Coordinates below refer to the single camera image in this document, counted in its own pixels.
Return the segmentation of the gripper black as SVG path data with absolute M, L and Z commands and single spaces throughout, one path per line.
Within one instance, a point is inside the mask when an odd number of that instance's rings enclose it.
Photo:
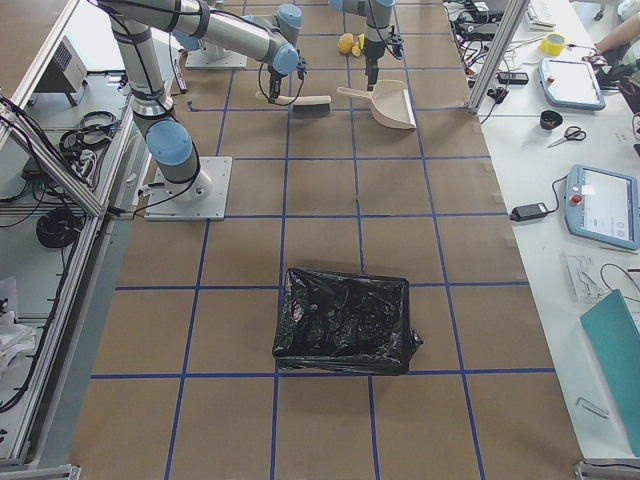
M 372 91 L 372 85 L 378 81 L 378 60 L 384 56 L 384 42 L 364 39 L 363 54 L 365 56 L 365 73 L 367 79 L 367 91 Z
M 269 91 L 270 91 L 269 102 L 276 101 L 276 103 L 280 103 L 281 92 L 279 91 L 281 90 L 283 75 L 279 73 L 277 70 L 275 70 L 274 68 L 269 68 L 268 72 L 269 72 Z

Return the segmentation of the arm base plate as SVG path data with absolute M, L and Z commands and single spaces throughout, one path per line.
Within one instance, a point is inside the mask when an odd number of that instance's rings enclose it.
M 223 220 L 226 212 L 229 183 L 233 160 L 231 157 L 201 157 L 200 173 L 195 183 L 186 188 L 169 183 L 159 169 L 154 182 L 162 186 L 150 192 L 151 206 L 145 209 L 144 217 L 153 221 Z
M 246 56 L 209 44 L 189 52 L 186 60 L 186 68 L 191 70 L 243 70 L 246 65 Z

